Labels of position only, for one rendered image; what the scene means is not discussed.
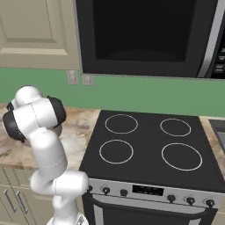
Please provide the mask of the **beige drawer front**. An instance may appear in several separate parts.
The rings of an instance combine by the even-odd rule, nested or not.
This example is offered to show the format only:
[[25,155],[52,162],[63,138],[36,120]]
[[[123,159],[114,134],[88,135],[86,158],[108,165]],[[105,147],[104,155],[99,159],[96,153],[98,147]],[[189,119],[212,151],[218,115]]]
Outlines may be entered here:
[[13,186],[29,187],[33,173],[30,169],[9,169],[8,176]]
[[10,174],[11,171],[0,165],[0,185],[10,185]]

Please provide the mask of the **black oven door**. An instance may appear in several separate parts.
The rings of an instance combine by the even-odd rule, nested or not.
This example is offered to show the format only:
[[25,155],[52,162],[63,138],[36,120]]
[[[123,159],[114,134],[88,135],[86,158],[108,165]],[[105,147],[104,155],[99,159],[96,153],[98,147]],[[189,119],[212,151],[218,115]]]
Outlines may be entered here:
[[[201,207],[186,207],[181,205],[172,205],[169,203],[159,203],[145,200],[129,200],[124,198],[115,198],[111,196],[95,195],[86,193],[84,196],[91,196],[95,200],[104,203],[122,204],[127,206],[144,206],[156,209],[198,213],[205,209]],[[186,218],[163,216],[159,214],[145,214],[135,211],[125,211],[116,209],[102,209],[97,207],[83,196],[83,209],[90,225],[211,225],[214,218],[207,217],[189,221]]]

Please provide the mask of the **beige wall socket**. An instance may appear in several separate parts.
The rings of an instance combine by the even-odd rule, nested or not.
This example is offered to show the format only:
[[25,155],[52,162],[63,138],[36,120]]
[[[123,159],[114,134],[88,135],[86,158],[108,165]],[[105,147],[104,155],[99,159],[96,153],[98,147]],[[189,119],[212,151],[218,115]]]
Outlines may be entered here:
[[78,74],[77,74],[76,70],[68,70],[67,71],[67,79],[68,79],[68,83],[71,85],[79,84]]
[[83,78],[83,85],[87,85],[87,86],[93,86],[94,85],[92,75],[83,74],[82,78]]

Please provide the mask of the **grey sink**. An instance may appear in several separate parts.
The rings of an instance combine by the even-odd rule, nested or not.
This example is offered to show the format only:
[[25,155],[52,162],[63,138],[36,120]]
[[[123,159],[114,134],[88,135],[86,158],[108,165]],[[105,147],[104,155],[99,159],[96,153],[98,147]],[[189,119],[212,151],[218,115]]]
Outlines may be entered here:
[[214,146],[221,149],[225,154],[225,120],[211,119],[209,123],[213,130]]

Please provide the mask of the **beige base cupboard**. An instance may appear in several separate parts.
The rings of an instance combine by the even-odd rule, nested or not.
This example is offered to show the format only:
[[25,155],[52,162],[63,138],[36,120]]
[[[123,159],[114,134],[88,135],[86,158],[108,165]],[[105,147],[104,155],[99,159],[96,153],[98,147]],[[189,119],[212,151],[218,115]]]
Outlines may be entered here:
[[217,225],[225,225],[225,205],[221,205],[216,215]]

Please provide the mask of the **beige wall cupboard door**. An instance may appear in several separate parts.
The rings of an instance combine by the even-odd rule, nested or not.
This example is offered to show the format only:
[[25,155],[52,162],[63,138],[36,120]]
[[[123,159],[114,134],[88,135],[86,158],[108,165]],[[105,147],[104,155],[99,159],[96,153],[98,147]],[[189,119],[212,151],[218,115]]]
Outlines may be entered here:
[[79,69],[73,0],[0,0],[0,67]]

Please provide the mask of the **black and silver stove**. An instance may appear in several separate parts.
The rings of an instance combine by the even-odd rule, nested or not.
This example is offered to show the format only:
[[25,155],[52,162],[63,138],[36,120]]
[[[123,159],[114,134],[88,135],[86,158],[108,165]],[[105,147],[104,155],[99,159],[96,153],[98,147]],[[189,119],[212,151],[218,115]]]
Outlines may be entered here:
[[[201,208],[213,200],[217,212],[225,198],[225,179],[197,116],[103,111],[80,169],[93,196]],[[110,188],[107,195],[104,187]],[[195,199],[192,206],[188,197]]]

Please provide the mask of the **beige base cupboard door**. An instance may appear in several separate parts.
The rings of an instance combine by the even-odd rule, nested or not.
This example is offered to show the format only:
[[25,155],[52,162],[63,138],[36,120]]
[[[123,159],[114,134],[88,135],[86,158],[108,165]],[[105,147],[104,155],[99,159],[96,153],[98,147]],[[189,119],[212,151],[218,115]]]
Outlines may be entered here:
[[15,225],[10,208],[6,206],[7,199],[4,197],[4,187],[0,185],[0,225]]
[[34,193],[30,188],[15,187],[13,191],[21,191],[21,197],[24,201],[28,213],[25,214],[28,225],[47,225],[49,220],[54,216],[52,206],[52,197]]

